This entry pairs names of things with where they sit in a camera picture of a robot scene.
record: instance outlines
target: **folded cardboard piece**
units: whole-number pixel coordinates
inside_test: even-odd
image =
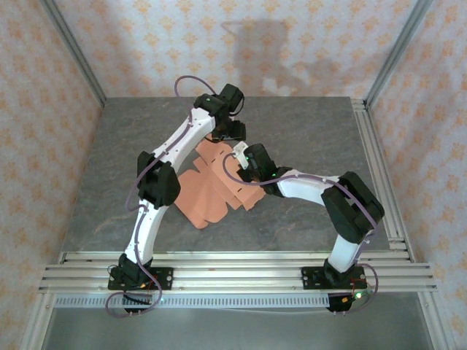
[[[196,228],[205,228],[209,222],[219,222],[228,213],[227,204],[232,209],[243,205],[250,210],[264,197],[261,187],[239,184],[225,174],[223,159],[233,152],[228,144],[202,141],[196,151],[200,157],[193,164],[198,171],[187,170],[178,176],[182,189],[175,201]],[[236,174],[239,162],[235,158],[229,157],[225,166],[230,174],[240,179]]]

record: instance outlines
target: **patterned wallpaper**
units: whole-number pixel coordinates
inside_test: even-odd
[[[435,0],[374,107],[412,243],[467,349],[467,11]]]
[[[101,108],[37,0],[0,1],[0,349],[58,257]]]
[[[195,74],[251,96],[364,98],[415,2],[57,0],[109,97],[172,96]]]

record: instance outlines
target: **floor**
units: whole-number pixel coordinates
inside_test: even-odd
[[[192,98],[111,98],[104,108],[63,250],[123,251],[136,219],[124,201],[136,178],[136,159],[152,152],[184,120]],[[237,117],[247,143],[262,143],[278,166],[320,175],[355,171],[371,176],[349,98],[253,97]],[[190,155],[180,174],[194,168]],[[155,252],[330,251],[336,233],[326,210],[299,199],[266,196],[250,211],[230,209],[221,222],[198,230],[172,206],[163,218]],[[388,249],[381,227],[368,246]]]

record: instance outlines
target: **gray surface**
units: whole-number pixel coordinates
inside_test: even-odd
[[[417,293],[380,294],[345,317],[270,311],[158,309],[122,320],[103,309],[56,309],[43,349],[432,349]]]
[[[123,208],[136,178],[136,159],[152,152],[180,126],[192,98],[111,98],[108,100],[82,179],[64,251],[122,251],[136,219]],[[261,142],[279,166],[342,175],[371,176],[349,98],[247,98],[238,116],[247,125],[247,143]],[[193,167],[195,152],[180,173]],[[195,229],[172,206],[163,218],[155,252],[309,250],[330,251],[336,233],[324,207],[299,199],[266,196],[219,223]],[[369,249],[387,249],[384,230]]]

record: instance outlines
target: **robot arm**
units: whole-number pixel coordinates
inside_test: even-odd
[[[177,172],[181,163],[210,132],[216,141],[245,140],[244,124],[230,118],[230,113],[235,111],[243,98],[242,92],[232,85],[226,85],[220,95],[204,94],[198,97],[191,116],[162,146],[152,154],[142,152],[139,155],[138,176],[141,181],[138,185],[138,219],[125,254],[120,256],[118,266],[110,271],[112,289],[138,289],[149,281],[138,266],[138,258],[146,269],[150,267],[161,220],[180,193]],[[241,164],[238,174],[243,181],[268,182],[261,187],[270,195],[301,198],[326,207],[338,237],[330,257],[325,261],[324,272],[331,286],[339,285],[352,270],[363,238],[372,229],[372,224],[355,203],[347,202],[345,194],[336,184],[345,186],[364,205],[374,222],[378,222],[384,216],[384,210],[371,191],[351,172],[339,177],[321,177],[303,174],[292,168],[278,168],[262,144],[247,147],[241,142],[234,151]]]
[[[352,270],[363,239],[385,214],[370,189],[350,171],[343,176],[316,176],[276,167],[262,144],[247,147],[241,142],[233,150],[241,165],[237,174],[242,180],[263,183],[262,188],[270,195],[300,198],[326,207],[338,236],[325,261],[325,277],[331,284],[339,284]],[[373,222],[356,203],[349,203],[349,196],[342,190],[360,202]]]
[[[243,93],[230,84],[219,95],[199,96],[190,116],[163,145],[151,154],[142,152],[139,155],[138,218],[125,253],[120,256],[118,266],[110,271],[110,289],[138,289],[149,281],[138,260],[146,269],[150,267],[159,225],[180,193],[177,178],[180,165],[209,133],[212,133],[213,141],[246,139],[245,125],[231,119],[231,113],[243,98]]]

